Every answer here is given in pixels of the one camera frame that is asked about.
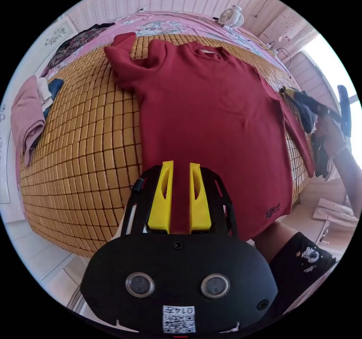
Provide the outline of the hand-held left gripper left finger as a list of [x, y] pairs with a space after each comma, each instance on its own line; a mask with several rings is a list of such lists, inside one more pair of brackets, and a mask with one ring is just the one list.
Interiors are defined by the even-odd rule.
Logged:
[[174, 162], [162, 163], [148, 218], [150, 229], [170, 229]]

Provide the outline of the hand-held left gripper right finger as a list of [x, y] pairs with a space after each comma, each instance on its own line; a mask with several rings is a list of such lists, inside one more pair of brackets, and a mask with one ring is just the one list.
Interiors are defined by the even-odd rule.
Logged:
[[211, 218], [200, 164], [190, 163], [190, 230], [209, 230]]

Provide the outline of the person's right hand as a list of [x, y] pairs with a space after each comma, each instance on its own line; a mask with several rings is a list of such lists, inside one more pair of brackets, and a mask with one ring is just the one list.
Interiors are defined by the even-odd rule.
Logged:
[[318, 117], [315, 134], [322, 140], [322, 146], [329, 158], [340, 154], [346, 148], [339, 125], [328, 115]]

